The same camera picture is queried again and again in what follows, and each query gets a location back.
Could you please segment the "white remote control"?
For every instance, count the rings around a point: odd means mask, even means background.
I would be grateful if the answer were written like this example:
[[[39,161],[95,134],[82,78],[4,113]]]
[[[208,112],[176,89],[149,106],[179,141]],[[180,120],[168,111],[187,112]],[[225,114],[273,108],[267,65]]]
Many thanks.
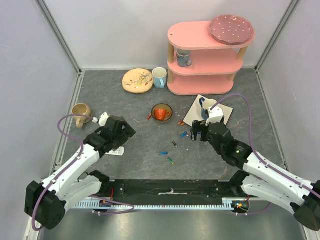
[[[110,150],[109,152],[106,152],[105,155],[123,156],[124,153],[125,153],[125,148],[123,146],[120,146],[117,150]]]

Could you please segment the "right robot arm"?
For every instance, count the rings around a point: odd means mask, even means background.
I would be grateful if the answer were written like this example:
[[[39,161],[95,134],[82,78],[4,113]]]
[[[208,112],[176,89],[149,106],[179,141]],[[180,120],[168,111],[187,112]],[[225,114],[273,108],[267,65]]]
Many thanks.
[[[201,134],[202,142],[209,142],[216,153],[239,171],[229,184],[235,197],[255,196],[277,205],[304,227],[320,230],[320,183],[300,178],[263,157],[253,148],[233,138],[223,122],[209,123],[195,120],[192,139]]]

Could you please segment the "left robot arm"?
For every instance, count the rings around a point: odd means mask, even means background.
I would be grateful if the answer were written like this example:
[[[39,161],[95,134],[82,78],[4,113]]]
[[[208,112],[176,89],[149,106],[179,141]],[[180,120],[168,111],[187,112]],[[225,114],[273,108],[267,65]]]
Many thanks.
[[[68,210],[87,197],[104,197],[110,191],[110,178],[94,170],[83,181],[77,179],[110,151],[122,147],[136,131],[121,116],[103,113],[100,118],[84,116],[99,125],[79,143],[77,152],[56,172],[40,183],[32,181],[26,188],[24,211],[31,217],[36,232],[55,228]]]

